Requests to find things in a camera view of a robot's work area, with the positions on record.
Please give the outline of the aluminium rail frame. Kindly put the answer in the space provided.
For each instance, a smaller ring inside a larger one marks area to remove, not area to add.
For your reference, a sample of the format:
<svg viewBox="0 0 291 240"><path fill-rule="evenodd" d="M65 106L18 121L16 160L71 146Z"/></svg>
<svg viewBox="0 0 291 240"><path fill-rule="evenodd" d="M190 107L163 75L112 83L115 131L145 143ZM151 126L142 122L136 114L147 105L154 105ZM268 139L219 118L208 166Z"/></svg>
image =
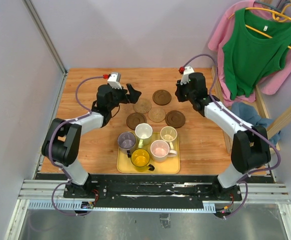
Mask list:
<svg viewBox="0 0 291 240"><path fill-rule="evenodd" d="M277 205L287 237L291 240L291 201L283 183L264 177L242 180L219 189L216 177L95 175L88 190L61 180L24 180L5 239L20 236L27 210L211 213L221 220L250 204Z"/></svg>

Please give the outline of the cream beige mug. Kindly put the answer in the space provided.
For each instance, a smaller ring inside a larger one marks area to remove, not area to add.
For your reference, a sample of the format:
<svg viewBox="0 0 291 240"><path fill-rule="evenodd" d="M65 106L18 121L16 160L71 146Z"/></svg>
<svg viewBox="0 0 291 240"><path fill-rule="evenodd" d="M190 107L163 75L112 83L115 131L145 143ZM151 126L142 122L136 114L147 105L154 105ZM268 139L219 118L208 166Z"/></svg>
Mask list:
<svg viewBox="0 0 291 240"><path fill-rule="evenodd" d="M171 150L174 150L174 143L177 137L178 132L172 126L165 126L160 130L160 138L169 144Z"/></svg>

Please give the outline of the white green-handled mug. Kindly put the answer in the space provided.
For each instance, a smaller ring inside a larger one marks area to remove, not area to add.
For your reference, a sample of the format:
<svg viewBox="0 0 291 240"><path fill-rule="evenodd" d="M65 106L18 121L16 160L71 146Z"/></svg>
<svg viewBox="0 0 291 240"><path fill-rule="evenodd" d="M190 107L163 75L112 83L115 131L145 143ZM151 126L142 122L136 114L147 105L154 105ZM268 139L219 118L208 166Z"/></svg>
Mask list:
<svg viewBox="0 0 291 240"><path fill-rule="evenodd" d="M140 123L135 127L135 135L137 138L137 147L142 149L144 146L150 144L152 135L153 135L153 128L147 123Z"/></svg>

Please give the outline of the brown wooden coaster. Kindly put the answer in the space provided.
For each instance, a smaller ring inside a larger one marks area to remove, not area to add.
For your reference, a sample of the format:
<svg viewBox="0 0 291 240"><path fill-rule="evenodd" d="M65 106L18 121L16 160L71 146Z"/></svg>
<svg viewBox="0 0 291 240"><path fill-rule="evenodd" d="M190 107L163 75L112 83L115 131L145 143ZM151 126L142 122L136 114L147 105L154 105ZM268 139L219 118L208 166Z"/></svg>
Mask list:
<svg viewBox="0 0 291 240"><path fill-rule="evenodd" d="M142 123L146 123L147 118L142 114L138 112L131 113L126 118L126 125L131 129L135 130L136 126Z"/></svg>
<svg viewBox="0 0 291 240"><path fill-rule="evenodd" d="M159 89L153 93L152 100L159 106L165 106L171 102L172 96L167 90Z"/></svg>
<svg viewBox="0 0 291 240"><path fill-rule="evenodd" d="M177 129L181 128L186 123L186 118L182 112L172 110L166 114L165 122L168 126Z"/></svg>

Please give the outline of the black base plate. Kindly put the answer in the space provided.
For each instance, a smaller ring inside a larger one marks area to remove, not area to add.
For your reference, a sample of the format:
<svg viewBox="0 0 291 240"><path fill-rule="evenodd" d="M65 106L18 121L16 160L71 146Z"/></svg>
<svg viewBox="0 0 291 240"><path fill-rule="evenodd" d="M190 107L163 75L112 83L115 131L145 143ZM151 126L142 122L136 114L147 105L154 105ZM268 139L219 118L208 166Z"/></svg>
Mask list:
<svg viewBox="0 0 291 240"><path fill-rule="evenodd" d="M93 174L92 193L83 196L64 184L63 174L39 173L29 189L37 199L88 200L99 197L98 207L144 209L198 209L204 202L222 206L243 200L246 187L235 186L225 198L212 191L215 175Z"/></svg>

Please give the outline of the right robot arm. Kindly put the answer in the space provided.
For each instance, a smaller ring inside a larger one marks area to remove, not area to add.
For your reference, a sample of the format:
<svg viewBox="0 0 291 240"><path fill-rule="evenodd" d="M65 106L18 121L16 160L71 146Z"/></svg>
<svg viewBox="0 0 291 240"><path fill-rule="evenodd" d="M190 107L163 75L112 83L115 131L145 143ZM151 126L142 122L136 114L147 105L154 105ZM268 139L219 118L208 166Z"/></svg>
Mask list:
<svg viewBox="0 0 291 240"><path fill-rule="evenodd" d="M229 196L243 176L270 162L266 129L242 120L209 94L201 72L183 73L176 83L175 95L179 102L189 101L195 111L217 124L232 139L231 163L215 178L211 187L217 200Z"/></svg>

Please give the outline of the blue crumpled cloth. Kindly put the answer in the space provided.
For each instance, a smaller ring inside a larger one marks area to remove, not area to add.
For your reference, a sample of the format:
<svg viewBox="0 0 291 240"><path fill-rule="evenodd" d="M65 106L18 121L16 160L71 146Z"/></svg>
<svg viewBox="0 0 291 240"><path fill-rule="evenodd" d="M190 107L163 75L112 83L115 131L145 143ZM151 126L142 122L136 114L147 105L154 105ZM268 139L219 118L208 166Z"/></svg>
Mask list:
<svg viewBox="0 0 291 240"><path fill-rule="evenodd" d="M273 119L261 117L256 109L243 102L234 102L231 106L231 112L248 124L262 126L267 129L273 122Z"/></svg>

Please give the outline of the large woven rattan coaster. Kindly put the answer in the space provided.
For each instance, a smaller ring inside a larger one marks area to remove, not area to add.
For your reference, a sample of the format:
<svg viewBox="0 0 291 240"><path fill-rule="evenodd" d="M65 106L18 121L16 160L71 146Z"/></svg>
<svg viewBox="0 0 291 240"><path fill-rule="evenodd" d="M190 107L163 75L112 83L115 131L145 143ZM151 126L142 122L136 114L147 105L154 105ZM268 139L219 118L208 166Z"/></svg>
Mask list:
<svg viewBox="0 0 291 240"><path fill-rule="evenodd" d="M136 113L145 114L148 113L152 108L151 101L147 98L140 98L134 105L133 110Z"/></svg>

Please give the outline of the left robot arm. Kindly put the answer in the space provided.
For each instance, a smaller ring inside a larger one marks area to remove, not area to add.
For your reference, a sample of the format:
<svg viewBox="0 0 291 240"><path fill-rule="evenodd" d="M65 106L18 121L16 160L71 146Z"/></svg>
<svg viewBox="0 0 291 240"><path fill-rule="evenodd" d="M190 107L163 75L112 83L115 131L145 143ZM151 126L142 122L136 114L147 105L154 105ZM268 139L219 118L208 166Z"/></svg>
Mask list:
<svg viewBox="0 0 291 240"><path fill-rule="evenodd" d="M135 104L142 93L128 83L125 88L113 88L110 84L98 87L96 100L88 113L64 120L55 118L46 134L41 153L52 165L61 169L67 177L67 185L82 198L93 192L91 175L78 160L81 136L105 127L111 120L112 110L120 104Z"/></svg>

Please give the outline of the brown wooden coaster top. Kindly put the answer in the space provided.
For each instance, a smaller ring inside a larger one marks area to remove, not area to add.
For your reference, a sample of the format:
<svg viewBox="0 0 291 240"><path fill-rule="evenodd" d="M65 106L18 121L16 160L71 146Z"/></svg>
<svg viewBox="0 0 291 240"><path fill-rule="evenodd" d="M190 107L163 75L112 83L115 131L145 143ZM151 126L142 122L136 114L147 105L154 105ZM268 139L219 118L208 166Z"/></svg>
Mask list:
<svg viewBox="0 0 291 240"><path fill-rule="evenodd" d="M153 93L152 100L159 106L165 106L171 102L172 96L167 90L159 89Z"/></svg>

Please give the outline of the green tank top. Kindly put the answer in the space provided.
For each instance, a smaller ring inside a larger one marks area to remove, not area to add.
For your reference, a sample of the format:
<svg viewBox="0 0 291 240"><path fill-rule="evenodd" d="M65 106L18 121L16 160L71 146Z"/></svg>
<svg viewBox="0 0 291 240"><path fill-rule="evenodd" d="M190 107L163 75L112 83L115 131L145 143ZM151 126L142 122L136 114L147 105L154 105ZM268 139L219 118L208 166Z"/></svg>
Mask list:
<svg viewBox="0 0 291 240"><path fill-rule="evenodd" d="M291 50L291 21L277 22L241 8L223 46L225 84L230 99L249 97L262 78L281 71Z"/></svg>

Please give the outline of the yellow plastic tray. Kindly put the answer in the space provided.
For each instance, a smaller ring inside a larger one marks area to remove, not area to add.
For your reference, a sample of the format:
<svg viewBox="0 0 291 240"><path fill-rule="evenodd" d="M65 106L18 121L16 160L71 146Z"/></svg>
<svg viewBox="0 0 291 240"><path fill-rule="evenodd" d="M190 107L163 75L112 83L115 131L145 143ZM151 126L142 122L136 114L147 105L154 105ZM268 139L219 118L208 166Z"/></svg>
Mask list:
<svg viewBox="0 0 291 240"><path fill-rule="evenodd" d="M179 138L177 137L175 143L173 144L174 150L177 151L177 156L175 157L168 157L164 162L156 162L150 156L150 163L155 167L154 171L146 171L146 172L137 172L134 168L133 164L131 163L131 159L118 147L117 153L117 163L116 167L117 170L121 173L125 174L159 174L159 175L172 175L177 174L180 171L180 147L179 147Z"/></svg>

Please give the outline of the purple grey mug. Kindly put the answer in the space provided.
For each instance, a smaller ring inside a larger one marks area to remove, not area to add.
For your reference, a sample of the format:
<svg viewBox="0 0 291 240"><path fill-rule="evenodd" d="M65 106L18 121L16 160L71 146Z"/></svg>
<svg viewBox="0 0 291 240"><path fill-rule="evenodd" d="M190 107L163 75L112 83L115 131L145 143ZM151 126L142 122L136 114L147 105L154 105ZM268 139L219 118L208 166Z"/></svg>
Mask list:
<svg viewBox="0 0 291 240"><path fill-rule="evenodd" d="M136 150L137 139L131 132L123 132L117 138L117 144L122 153L131 158L132 153Z"/></svg>

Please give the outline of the aluminium corner post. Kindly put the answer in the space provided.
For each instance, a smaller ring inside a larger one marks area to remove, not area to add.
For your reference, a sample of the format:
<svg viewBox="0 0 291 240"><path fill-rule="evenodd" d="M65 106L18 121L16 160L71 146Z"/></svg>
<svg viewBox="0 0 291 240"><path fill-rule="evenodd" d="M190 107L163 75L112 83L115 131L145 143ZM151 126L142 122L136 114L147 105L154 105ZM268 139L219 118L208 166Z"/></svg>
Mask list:
<svg viewBox="0 0 291 240"><path fill-rule="evenodd" d="M56 47L54 46L49 33L47 29L45 28L45 25L33 3L32 0L22 0L24 6L26 7L28 13L30 14L35 26L37 27L37 30L39 31L41 37L43 38L49 52L51 53L55 63L57 64L59 70L62 72L62 74L65 76L68 73L68 70L66 69Z"/></svg>

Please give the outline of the small woven rattan coaster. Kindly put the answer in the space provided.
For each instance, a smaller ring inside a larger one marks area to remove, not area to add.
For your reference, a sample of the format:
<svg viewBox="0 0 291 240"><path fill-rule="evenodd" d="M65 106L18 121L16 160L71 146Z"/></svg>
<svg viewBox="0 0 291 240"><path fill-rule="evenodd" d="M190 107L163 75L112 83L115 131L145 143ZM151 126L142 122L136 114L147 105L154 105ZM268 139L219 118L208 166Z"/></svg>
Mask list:
<svg viewBox="0 0 291 240"><path fill-rule="evenodd" d="M165 117L166 117L166 112L161 107L153 107L148 112L148 118L155 123L162 122L165 119Z"/></svg>

